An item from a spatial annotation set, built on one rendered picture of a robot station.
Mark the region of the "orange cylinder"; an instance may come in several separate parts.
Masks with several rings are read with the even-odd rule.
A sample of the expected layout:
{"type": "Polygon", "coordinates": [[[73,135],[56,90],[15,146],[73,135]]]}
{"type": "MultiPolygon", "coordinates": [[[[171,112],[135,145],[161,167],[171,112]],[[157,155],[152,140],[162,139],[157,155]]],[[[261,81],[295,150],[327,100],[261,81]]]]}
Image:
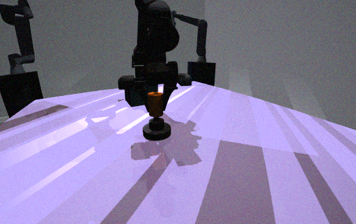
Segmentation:
{"type": "Polygon", "coordinates": [[[163,93],[153,92],[148,94],[149,116],[160,117],[163,115],[163,93]]]}

